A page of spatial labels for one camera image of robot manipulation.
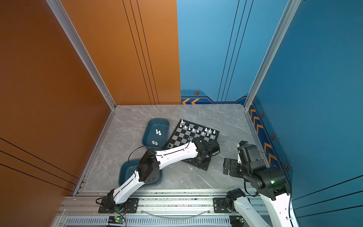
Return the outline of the black and silver chessboard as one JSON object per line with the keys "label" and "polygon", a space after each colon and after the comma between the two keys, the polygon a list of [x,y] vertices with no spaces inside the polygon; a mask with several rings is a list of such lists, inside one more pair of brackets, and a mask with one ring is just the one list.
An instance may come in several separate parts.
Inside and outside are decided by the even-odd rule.
{"label": "black and silver chessboard", "polygon": [[[184,145],[184,144],[192,141],[195,138],[202,138],[205,141],[211,141],[211,140],[217,141],[217,138],[219,136],[219,131],[218,130],[216,130],[216,134],[213,134],[213,131],[215,129],[208,128],[208,131],[209,131],[209,129],[212,130],[212,133],[209,134],[209,135],[214,135],[214,139],[210,139],[210,136],[206,137],[206,134],[209,133],[209,132],[208,131],[205,132],[204,130],[207,127],[196,124],[196,123],[193,123],[193,122],[190,122],[190,121],[184,120],[184,125],[183,125],[182,128],[180,128],[179,125],[173,131],[171,137],[169,138],[169,140],[168,140],[168,142],[166,144],[165,149],[172,149],[172,148],[175,148],[175,147],[179,147],[181,145]],[[193,166],[196,166],[195,158],[193,158],[193,159],[184,159],[183,162],[188,163],[188,164],[193,165]],[[208,167],[198,167],[198,168],[203,169],[203,170],[208,170]]]}

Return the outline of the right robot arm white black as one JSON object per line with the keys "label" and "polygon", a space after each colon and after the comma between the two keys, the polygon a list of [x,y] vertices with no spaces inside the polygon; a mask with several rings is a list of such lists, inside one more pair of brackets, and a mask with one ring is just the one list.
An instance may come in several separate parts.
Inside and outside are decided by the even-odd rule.
{"label": "right robot arm white black", "polygon": [[[237,147],[237,175],[256,190],[253,197],[263,200],[273,227],[298,227],[292,205],[292,188],[283,171],[277,166],[268,167],[254,144],[241,141]],[[252,207],[246,189],[234,189],[226,194],[227,207],[239,213],[250,227],[268,227],[269,224]]]}

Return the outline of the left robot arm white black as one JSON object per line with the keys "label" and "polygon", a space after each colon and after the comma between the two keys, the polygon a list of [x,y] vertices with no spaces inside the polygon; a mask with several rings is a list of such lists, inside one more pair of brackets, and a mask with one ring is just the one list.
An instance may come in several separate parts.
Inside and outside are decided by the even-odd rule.
{"label": "left robot arm white black", "polygon": [[172,149],[156,152],[148,149],[131,176],[121,186],[108,193],[106,200],[108,210],[112,210],[116,205],[125,204],[139,188],[157,181],[163,168],[185,159],[196,159],[197,163],[203,163],[218,151],[220,145],[217,141],[206,141],[201,137]]}

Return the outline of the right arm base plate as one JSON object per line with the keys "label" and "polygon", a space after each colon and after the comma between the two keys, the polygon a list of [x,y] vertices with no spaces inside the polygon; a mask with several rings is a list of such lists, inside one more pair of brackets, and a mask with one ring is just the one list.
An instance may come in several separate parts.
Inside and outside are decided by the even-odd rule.
{"label": "right arm base plate", "polygon": [[215,213],[235,213],[231,199],[227,197],[213,198]]}

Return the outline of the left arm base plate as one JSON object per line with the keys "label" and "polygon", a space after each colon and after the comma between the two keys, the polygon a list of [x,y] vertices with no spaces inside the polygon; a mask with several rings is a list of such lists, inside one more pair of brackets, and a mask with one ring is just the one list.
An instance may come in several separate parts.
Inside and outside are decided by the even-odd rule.
{"label": "left arm base plate", "polygon": [[139,198],[129,198],[124,204],[117,204],[113,207],[108,204],[106,197],[100,197],[95,202],[99,206],[98,213],[135,214],[139,206]]}

